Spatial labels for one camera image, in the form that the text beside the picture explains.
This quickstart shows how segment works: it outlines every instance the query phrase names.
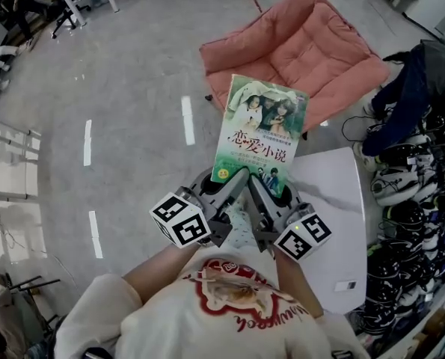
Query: book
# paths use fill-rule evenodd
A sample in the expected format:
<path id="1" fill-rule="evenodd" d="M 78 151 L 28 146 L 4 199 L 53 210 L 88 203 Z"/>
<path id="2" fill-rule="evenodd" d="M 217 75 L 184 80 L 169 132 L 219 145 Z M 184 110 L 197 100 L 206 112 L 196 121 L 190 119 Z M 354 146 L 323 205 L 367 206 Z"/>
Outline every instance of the book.
<path id="1" fill-rule="evenodd" d="M 308 101 L 299 90 L 232 75 L 211 181 L 223 183 L 246 166 L 280 197 Z"/>

